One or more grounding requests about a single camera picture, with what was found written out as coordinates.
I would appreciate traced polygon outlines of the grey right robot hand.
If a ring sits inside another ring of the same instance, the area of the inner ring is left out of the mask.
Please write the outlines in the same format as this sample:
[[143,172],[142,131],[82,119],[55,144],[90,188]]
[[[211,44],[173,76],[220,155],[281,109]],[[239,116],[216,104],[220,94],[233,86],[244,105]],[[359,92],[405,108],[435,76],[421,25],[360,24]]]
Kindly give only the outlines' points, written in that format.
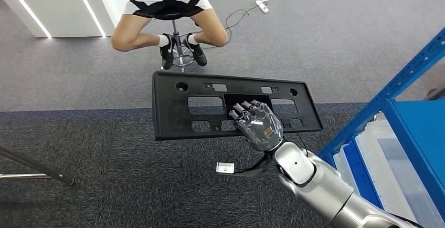
[[281,121],[264,102],[236,103],[229,116],[255,150],[271,151],[284,139]]

